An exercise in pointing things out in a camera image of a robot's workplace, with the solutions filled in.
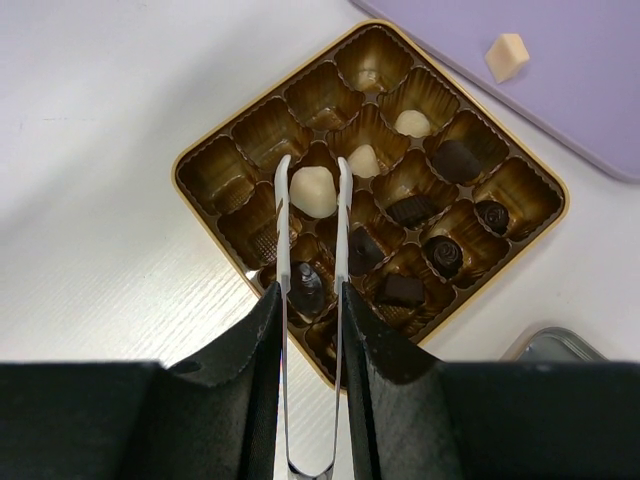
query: gold plastic tray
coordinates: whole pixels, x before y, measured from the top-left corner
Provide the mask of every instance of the gold plastic tray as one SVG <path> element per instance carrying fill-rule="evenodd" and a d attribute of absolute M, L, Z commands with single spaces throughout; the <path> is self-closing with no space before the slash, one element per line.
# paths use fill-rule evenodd
<path fill-rule="evenodd" d="M 432 134 L 417 139 L 393 128 L 405 109 L 422 111 Z M 472 185 L 451 184 L 430 157 L 456 139 L 482 164 Z M 173 181 L 187 205 L 256 294 L 275 279 L 274 172 L 282 156 L 292 169 L 324 165 L 337 182 L 338 156 L 362 143 L 376 151 L 381 174 L 354 178 L 352 231 L 363 226 L 385 259 L 351 282 L 384 321 L 415 343 L 433 335 L 496 274 L 566 213 L 563 183 L 395 26 L 379 20 L 355 27 L 257 100 L 216 127 L 177 159 Z M 410 230 L 385 212 L 421 193 L 439 213 Z M 474 203 L 492 199 L 509 210 L 504 235 L 493 233 Z M 311 264 L 326 287 L 314 318 L 289 308 L 289 333 L 329 381 L 336 366 L 336 298 L 332 292 L 337 217 L 314 220 L 291 209 L 292 261 Z M 459 273 L 444 279 L 421 248 L 445 235 L 461 247 Z M 420 278 L 427 301 L 416 309 L 377 304 L 388 273 Z"/>

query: rose-shaped chocolate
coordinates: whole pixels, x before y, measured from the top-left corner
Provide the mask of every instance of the rose-shaped chocolate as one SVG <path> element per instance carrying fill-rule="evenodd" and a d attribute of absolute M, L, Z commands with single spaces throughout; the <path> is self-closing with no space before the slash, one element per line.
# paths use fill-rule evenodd
<path fill-rule="evenodd" d="M 509 225 L 509 211 L 501 203 L 485 200 L 476 205 L 476 211 L 484 223 L 498 235 L 504 235 Z"/>
<path fill-rule="evenodd" d="M 448 237 L 438 235 L 424 246 L 427 258 L 444 278 L 451 278 L 462 266 L 462 250 Z"/>

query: purple board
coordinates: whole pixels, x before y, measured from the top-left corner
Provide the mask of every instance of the purple board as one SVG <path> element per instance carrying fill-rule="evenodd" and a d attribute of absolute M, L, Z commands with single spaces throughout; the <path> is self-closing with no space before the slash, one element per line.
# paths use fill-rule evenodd
<path fill-rule="evenodd" d="M 352 0 L 610 175 L 640 182 L 640 0 Z M 531 60 L 498 85 L 484 55 L 519 33 Z"/>

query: metal tin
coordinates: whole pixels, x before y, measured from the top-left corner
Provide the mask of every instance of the metal tin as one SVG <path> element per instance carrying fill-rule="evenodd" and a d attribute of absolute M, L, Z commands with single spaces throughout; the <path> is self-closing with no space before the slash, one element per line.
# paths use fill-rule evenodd
<path fill-rule="evenodd" d="M 589 362 L 606 360 L 571 330 L 550 327 L 536 333 L 517 356 L 522 362 Z"/>

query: chocolate truffle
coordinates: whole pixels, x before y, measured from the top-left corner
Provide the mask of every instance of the chocolate truffle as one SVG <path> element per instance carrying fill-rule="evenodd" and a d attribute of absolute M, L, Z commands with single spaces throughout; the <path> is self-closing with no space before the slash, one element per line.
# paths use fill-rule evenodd
<path fill-rule="evenodd" d="M 325 306 L 322 279 L 306 262 L 291 264 L 289 301 L 298 312 L 307 317 L 317 315 Z"/>
<path fill-rule="evenodd" d="M 445 180 L 466 183 L 482 173 L 478 159 L 458 140 L 445 140 L 436 150 L 431 161 Z"/>
<path fill-rule="evenodd" d="M 302 167 L 291 178 L 291 203 L 312 218 L 326 218 L 338 208 L 333 176 L 326 167 Z"/>
<path fill-rule="evenodd" d="M 376 151 L 369 144 L 360 145 L 347 159 L 349 168 L 354 175 L 362 178 L 375 177 L 380 175 L 380 165 Z"/>
<path fill-rule="evenodd" d="M 402 135 L 414 138 L 426 137 L 431 131 L 431 124 L 427 117 L 418 110 L 404 110 L 396 118 L 393 127 Z"/>
<path fill-rule="evenodd" d="M 493 200 L 484 200 L 476 205 L 476 211 L 484 223 L 498 235 L 504 235 L 509 225 L 509 211 Z"/>
<path fill-rule="evenodd" d="M 462 250 L 456 242 L 443 235 L 429 239 L 424 246 L 427 258 L 444 278 L 451 278 L 462 266 Z"/>
<path fill-rule="evenodd" d="M 438 213 L 438 207 L 426 195 L 413 195 L 389 206 L 387 213 L 403 227 L 415 228 Z"/>
<path fill-rule="evenodd" d="M 424 303 L 424 286 L 419 278 L 390 273 L 382 282 L 376 301 L 395 307 L 417 308 Z"/>
<path fill-rule="evenodd" d="M 384 260 L 384 252 L 373 241 L 364 227 L 349 235 L 349 273 L 360 276 Z"/>

